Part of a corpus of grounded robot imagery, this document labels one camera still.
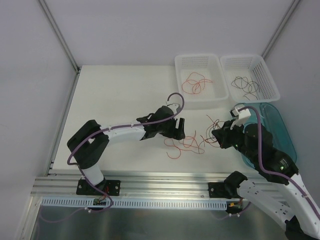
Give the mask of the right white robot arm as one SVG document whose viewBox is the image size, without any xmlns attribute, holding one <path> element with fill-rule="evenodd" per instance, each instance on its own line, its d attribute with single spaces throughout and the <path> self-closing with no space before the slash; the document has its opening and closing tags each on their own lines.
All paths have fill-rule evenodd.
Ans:
<svg viewBox="0 0 320 240">
<path fill-rule="evenodd" d="M 320 238 L 320 209 L 308 196 L 299 170 L 288 154 L 276 149 L 272 134 L 263 125 L 232 126 L 226 121 L 212 135 L 222 149 L 233 147 L 244 155 L 254 169 L 273 184 L 284 197 L 283 204 L 260 190 L 256 183 L 239 171 L 232 172 L 216 187 L 210 186 L 220 198 L 243 198 L 272 218 L 289 240 Z"/>
</svg>

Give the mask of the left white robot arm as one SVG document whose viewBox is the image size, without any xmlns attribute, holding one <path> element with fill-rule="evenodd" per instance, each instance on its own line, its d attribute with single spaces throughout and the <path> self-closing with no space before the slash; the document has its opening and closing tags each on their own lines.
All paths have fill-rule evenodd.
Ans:
<svg viewBox="0 0 320 240">
<path fill-rule="evenodd" d="M 127 142 L 143 141 L 162 135 L 166 138 L 182 140 L 185 138 L 185 119 L 176 119 L 181 106 L 171 103 L 161 106 L 155 113 L 138 117 L 130 124 L 111 126 L 103 129 L 94 119 L 87 121 L 67 142 L 70 150 L 68 165 L 72 165 L 71 158 L 75 159 L 82 176 L 79 183 L 81 188 L 78 195 L 99 195 L 109 193 L 107 180 L 98 165 L 107 146 Z"/>
</svg>

